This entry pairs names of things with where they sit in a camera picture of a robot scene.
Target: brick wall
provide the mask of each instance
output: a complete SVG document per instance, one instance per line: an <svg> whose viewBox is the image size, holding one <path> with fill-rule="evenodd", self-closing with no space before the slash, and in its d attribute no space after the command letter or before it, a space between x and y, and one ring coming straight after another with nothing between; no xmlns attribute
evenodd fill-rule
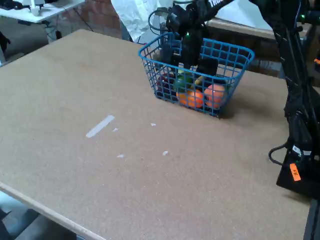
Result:
<svg viewBox="0 0 320 240"><path fill-rule="evenodd" d="M121 37L120 20L111 4L111 0L86 0L85 4L77 8L77 11L95 32ZM64 12L60 16L60 22L71 24L73 31L88 28L73 10Z"/></svg>

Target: black stand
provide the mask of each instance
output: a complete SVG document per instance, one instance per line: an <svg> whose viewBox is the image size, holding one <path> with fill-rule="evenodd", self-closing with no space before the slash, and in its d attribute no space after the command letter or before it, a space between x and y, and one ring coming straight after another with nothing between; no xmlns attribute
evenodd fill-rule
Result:
<svg viewBox="0 0 320 240"><path fill-rule="evenodd" d="M317 200L311 201L311 206L306 220L303 240L318 240L320 239L320 202Z"/></svg>

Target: blue wire basket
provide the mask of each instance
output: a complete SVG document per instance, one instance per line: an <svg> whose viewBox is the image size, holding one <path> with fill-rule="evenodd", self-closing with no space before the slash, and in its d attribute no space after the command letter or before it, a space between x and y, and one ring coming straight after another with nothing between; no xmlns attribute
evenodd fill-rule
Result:
<svg viewBox="0 0 320 240"><path fill-rule="evenodd" d="M139 51L139 56L154 95L171 103L218 116L232 97L246 67L255 53L246 47L203 39L200 59L214 59L215 75L197 72L197 66L183 68L183 64L167 64L157 61L165 48L173 50L174 56L181 56L182 42L171 32L160 35Z"/></svg>

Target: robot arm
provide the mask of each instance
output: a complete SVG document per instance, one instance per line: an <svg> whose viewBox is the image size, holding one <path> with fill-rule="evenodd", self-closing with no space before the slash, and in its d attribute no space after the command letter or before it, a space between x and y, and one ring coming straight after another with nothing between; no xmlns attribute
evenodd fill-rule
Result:
<svg viewBox="0 0 320 240"><path fill-rule="evenodd" d="M186 10L177 5L169 10L166 26L182 38L180 62L185 68L198 64L202 39L206 37L204 21L232 1L196 0ZM274 32L288 89L284 116L289 137L269 152L270 160L282 166L277 184L320 200L320 95L311 86L299 36L303 28L297 26L298 21L320 24L320 11L311 10L308 0L250 1L258 6ZM281 148L287 149L283 163L272 158L272 153Z"/></svg>

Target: orange tag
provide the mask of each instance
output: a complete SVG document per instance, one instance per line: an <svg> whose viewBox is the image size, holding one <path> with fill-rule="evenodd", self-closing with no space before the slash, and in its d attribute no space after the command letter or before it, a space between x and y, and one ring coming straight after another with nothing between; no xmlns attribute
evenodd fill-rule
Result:
<svg viewBox="0 0 320 240"><path fill-rule="evenodd" d="M300 181L301 177L300 177L300 174L298 172L298 168L297 168L296 164L291 163L290 164L290 170L291 170L291 173L292 173L293 180L295 182Z"/></svg>

